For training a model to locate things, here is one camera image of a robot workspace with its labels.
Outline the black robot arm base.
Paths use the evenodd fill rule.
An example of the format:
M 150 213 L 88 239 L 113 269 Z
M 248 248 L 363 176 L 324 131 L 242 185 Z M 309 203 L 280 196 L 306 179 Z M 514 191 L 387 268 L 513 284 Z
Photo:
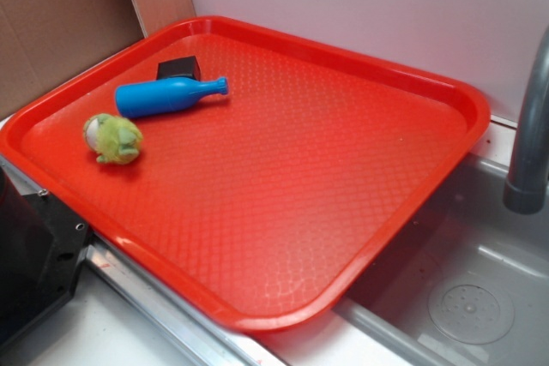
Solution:
M 2 350 L 74 296 L 90 237 L 55 195 L 23 195 L 1 172 Z

